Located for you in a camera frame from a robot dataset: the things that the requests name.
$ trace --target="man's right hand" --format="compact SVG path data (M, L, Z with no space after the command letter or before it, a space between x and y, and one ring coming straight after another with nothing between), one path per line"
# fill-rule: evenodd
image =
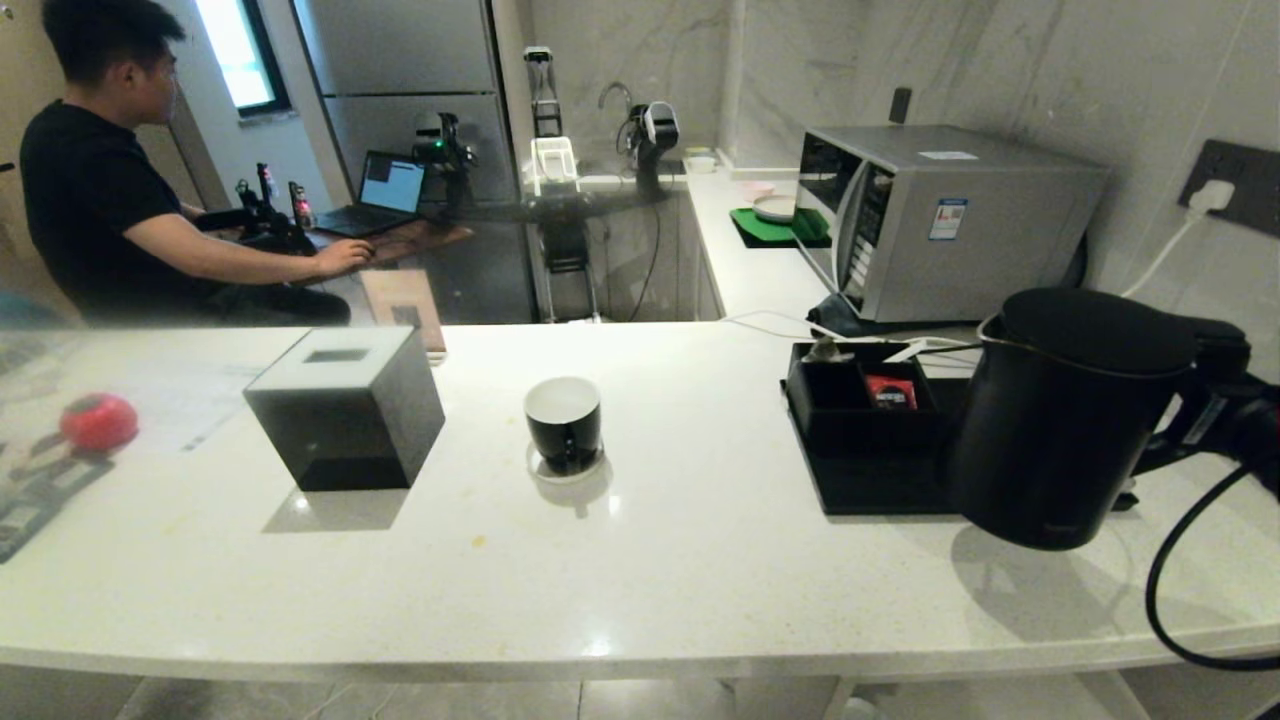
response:
M374 246L364 240L339 240L316 252L316 274L332 278L366 265L374 259Z

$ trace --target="microwave oven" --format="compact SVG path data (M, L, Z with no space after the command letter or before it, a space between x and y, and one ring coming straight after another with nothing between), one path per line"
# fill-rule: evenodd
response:
M1064 281L1108 173L950 126L810 128L792 231L863 320L982 320Z

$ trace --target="red ball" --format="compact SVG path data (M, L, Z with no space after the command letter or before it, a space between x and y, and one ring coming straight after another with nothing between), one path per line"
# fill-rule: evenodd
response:
M58 428L76 447L104 452L138 434L138 414L123 397L99 392L68 405Z

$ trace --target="black electric kettle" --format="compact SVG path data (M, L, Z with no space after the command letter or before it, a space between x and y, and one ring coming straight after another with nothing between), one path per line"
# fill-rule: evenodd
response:
M1276 388L1245 373L1249 345L1230 324L1038 288L978 333L983 356L938 480L954 509L1010 542L1079 547L1135 473L1203 450L1275 450ZM1175 395L1181 407L1155 436ZM1274 483L1275 464L1263 474Z

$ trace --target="laptop screen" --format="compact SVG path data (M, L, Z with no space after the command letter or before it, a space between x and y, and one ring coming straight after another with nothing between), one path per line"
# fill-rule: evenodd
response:
M416 213L425 176L426 168L407 158L370 152L365 156L365 181L360 186L360 202Z

